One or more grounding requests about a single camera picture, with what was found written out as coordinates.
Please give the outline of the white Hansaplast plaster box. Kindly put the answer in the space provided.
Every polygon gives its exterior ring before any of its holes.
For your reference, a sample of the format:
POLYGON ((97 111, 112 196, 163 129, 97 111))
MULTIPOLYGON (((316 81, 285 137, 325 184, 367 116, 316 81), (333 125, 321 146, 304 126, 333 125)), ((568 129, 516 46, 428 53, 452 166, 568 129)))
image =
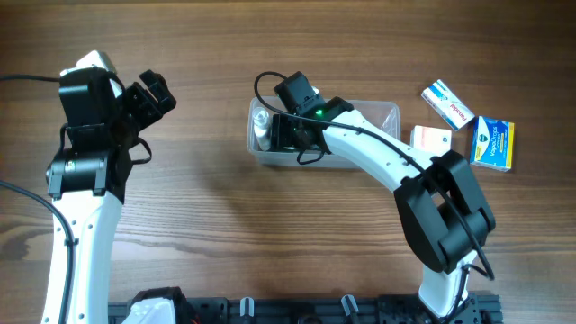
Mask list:
POLYGON ((414 149, 443 156, 451 149, 452 132, 450 130, 417 125, 410 134, 410 145, 414 149))

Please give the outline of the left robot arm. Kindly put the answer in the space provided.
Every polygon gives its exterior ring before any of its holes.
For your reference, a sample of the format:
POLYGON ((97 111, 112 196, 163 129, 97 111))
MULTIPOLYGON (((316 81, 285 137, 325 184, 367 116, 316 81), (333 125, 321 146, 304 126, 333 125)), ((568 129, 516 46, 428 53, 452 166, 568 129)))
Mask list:
POLYGON ((147 70, 128 87, 102 67, 76 68, 59 80, 67 122, 46 171, 53 247, 44 323, 107 320, 114 234, 126 183, 143 159, 140 132, 176 107, 166 80, 147 70))

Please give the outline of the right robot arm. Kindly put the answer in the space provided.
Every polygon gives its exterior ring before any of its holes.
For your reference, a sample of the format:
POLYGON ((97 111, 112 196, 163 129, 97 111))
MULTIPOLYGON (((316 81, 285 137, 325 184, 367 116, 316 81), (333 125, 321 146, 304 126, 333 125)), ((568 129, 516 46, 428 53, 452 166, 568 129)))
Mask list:
POLYGON ((496 220, 469 163, 453 150, 435 156, 402 143, 350 102, 325 100, 302 72, 284 76, 274 92, 299 152, 345 158, 393 193, 405 239, 424 266, 424 317, 455 320, 469 298, 470 272, 495 278, 482 248, 496 220))

